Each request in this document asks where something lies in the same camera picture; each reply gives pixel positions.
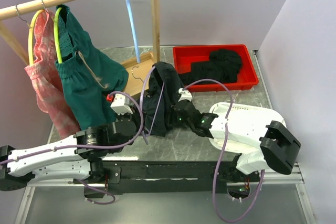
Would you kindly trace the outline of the blue hanger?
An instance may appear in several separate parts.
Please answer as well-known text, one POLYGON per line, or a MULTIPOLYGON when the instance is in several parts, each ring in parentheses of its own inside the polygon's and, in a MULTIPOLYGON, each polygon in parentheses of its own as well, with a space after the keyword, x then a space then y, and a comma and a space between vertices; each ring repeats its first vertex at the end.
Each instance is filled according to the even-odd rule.
POLYGON ((128 15, 129 15, 129 21, 130 21, 130 26, 131 26, 131 32, 132 32, 132 38, 133 38, 133 43, 134 43, 136 60, 137 60, 137 63, 140 63, 139 46, 138 46, 137 33, 136 33, 136 29, 135 29, 135 23, 134 23, 133 12, 132 12, 132 7, 131 7, 131 1, 130 0, 125 0, 125 2, 126 2, 126 6, 127 6, 128 15))

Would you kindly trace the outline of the purple hanger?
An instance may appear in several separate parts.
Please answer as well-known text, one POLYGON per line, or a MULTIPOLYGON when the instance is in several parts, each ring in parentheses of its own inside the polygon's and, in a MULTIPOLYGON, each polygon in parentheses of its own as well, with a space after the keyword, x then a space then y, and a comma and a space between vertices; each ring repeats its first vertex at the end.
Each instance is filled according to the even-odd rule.
MULTIPOLYGON (((134 68, 139 68, 139 66, 134 66, 134 67, 131 68, 131 74, 132 74, 132 77, 133 77, 134 79, 141 80, 142 83, 143 83, 143 85, 142 85, 142 90, 141 90, 141 92, 140 92, 139 106, 140 106, 140 112, 142 112, 142 113, 144 114, 144 112, 143 112, 143 99, 144 99, 145 87, 146 87, 146 84, 147 84, 147 82, 148 82, 148 80, 149 80, 149 78, 150 78, 152 72, 156 69, 156 66, 153 66, 153 67, 149 70, 149 72, 148 72, 148 74, 146 75, 146 77, 145 77, 144 80, 141 79, 140 77, 136 77, 136 76, 134 75, 134 68)), ((144 128, 143 128, 142 131, 141 131, 141 135, 142 135, 142 137, 143 137, 143 139, 144 139, 146 145, 149 144, 149 143, 148 143, 148 139, 147 139, 147 137, 150 136, 150 134, 151 134, 151 132, 152 132, 153 125, 154 125, 154 122, 155 122, 155 118, 156 118, 156 115, 157 115, 157 111, 158 111, 159 105, 160 105, 160 103, 161 103, 161 97, 162 97, 162 94, 163 94, 163 90, 164 90, 164 84, 163 84, 162 89, 161 89, 161 93, 160 93, 160 96, 159 96, 159 100, 158 100, 158 102, 157 102, 157 106, 156 106, 156 110, 155 110, 154 118, 153 118, 153 121, 152 121, 152 125, 151 125, 151 127, 150 127, 150 130, 149 130, 148 134, 145 133, 145 130, 146 130, 145 123, 144 123, 144 128)))

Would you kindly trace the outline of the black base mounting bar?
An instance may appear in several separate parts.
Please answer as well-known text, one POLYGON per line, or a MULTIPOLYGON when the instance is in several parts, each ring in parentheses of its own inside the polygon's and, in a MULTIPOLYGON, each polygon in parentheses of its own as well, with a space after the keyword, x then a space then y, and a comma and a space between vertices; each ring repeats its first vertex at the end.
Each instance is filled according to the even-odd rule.
POLYGON ((217 179, 218 193, 227 192, 227 183, 258 182, 260 175, 245 175, 222 161, 95 161, 91 164, 88 184, 106 184, 114 195, 131 193, 179 193, 212 191, 217 179))

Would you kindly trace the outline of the dark navy shorts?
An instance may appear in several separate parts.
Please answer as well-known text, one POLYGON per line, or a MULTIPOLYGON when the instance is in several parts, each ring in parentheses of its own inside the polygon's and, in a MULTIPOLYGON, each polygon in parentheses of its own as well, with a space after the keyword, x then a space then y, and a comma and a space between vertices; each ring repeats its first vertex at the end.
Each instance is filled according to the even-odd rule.
POLYGON ((165 137, 172 130, 172 106, 180 98, 184 87, 176 69, 169 63, 158 62, 149 77, 147 95, 143 97, 144 128, 151 135, 165 137))

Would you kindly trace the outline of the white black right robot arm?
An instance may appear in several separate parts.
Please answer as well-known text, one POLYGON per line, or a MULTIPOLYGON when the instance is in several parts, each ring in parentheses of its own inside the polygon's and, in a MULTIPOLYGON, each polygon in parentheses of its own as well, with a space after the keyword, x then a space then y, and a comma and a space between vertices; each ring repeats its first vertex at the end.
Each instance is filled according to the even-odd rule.
POLYGON ((267 169, 283 175, 292 173, 301 143, 278 112, 219 102, 201 113, 189 100, 179 101, 172 110, 175 125, 208 138, 219 150, 235 153, 231 163, 219 169, 225 181, 237 183, 267 169))

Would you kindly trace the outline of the red plastic bin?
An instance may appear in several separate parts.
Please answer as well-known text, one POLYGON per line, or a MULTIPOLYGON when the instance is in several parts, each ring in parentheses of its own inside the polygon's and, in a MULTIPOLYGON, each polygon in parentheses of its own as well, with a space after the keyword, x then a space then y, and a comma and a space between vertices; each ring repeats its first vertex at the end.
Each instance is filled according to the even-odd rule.
MULTIPOLYGON (((191 63, 209 61, 209 54, 219 49, 228 49, 237 52, 242 60, 242 68, 235 83, 224 83, 229 90, 249 90, 259 83, 255 67, 247 47, 243 44, 233 45, 201 45, 201 46, 176 46, 173 48, 175 69, 179 74, 189 72, 191 63)), ((203 79, 203 82, 189 87, 191 92, 223 91, 217 83, 203 79)))

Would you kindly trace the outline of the green shorts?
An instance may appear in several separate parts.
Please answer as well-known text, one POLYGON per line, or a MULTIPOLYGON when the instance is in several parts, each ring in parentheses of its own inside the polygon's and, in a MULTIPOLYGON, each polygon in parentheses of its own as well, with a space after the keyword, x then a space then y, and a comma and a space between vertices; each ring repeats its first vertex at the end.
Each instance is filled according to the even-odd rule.
POLYGON ((114 122, 106 96, 124 90, 128 72, 92 44, 68 6, 56 10, 61 60, 55 66, 68 106, 82 130, 114 122))

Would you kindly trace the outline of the lime green hanger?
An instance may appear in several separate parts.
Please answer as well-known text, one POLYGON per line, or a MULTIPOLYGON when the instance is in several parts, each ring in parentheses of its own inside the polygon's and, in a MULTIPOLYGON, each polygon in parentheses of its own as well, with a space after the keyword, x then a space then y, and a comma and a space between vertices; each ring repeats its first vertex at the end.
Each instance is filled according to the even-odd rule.
POLYGON ((61 50, 59 45, 59 28, 58 28, 58 18, 60 11, 62 10, 61 7, 57 8, 54 16, 54 41, 55 41, 55 48, 56 48, 56 56, 58 63, 62 63, 62 57, 61 57, 61 50))

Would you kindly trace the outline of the wooden clothes rack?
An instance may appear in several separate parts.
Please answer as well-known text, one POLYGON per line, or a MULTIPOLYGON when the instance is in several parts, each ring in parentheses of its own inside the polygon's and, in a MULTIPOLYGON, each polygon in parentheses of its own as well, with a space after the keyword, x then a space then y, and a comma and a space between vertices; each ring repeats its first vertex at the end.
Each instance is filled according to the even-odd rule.
MULTIPOLYGON (((33 0, 1 0, 1 7, 9 7, 33 0)), ((77 0, 67 4, 72 13, 90 34, 96 47, 133 46, 130 22, 125 0, 77 0)), ((131 0, 138 43, 152 43, 151 0, 131 0)), ((30 78, 24 70, 26 64, 1 39, 1 98, 23 98, 36 101, 30 78)))

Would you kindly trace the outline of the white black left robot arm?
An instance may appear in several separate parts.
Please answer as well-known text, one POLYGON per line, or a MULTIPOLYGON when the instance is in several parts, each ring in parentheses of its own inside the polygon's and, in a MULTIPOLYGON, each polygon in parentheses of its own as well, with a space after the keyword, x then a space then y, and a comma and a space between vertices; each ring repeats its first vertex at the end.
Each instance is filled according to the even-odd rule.
POLYGON ((112 106, 118 119, 89 127, 60 141, 27 149, 1 147, 1 191, 25 188, 43 180, 73 178, 98 183, 104 178, 102 158, 133 144, 143 128, 140 106, 112 106))

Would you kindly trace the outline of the black clothes in bin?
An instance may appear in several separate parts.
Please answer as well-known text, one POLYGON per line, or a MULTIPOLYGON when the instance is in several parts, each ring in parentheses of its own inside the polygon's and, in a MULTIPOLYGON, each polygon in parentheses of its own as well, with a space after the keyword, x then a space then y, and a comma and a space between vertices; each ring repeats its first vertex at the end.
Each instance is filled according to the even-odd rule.
POLYGON ((200 79, 213 79, 221 83, 235 83, 242 68, 240 55, 232 50, 219 49, 209 54, 209 61, 191 63, 191 70, 179 74, 184 85, 200 79))

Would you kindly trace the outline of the yellow hanger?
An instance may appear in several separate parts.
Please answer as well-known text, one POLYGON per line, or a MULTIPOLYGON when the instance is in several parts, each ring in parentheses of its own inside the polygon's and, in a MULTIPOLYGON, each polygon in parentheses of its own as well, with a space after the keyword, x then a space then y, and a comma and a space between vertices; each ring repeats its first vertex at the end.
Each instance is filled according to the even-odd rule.
POLYGON ((43 12, 44 12, 43 10, 38 10, 32 17, 32 20, 29 25, 29 33, 28 33, 28 62, 29 62, 29 65, 34 64, 33 39, 34 39, 35 23, 36 23, 38 16, 43 12))

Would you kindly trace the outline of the pink shorts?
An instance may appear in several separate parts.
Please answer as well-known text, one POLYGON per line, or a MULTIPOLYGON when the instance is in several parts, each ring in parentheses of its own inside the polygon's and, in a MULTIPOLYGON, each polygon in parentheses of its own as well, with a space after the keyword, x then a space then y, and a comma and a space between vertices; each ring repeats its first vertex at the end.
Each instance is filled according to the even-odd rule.
POLYGON ((39 109, 49 114, 59 136, 66 138, 80 130, 75 116, 68 106, 55 67, 54 14, 45 11, 35 23, 33 51, 34 64, 25 67, 36 92, 39 109))

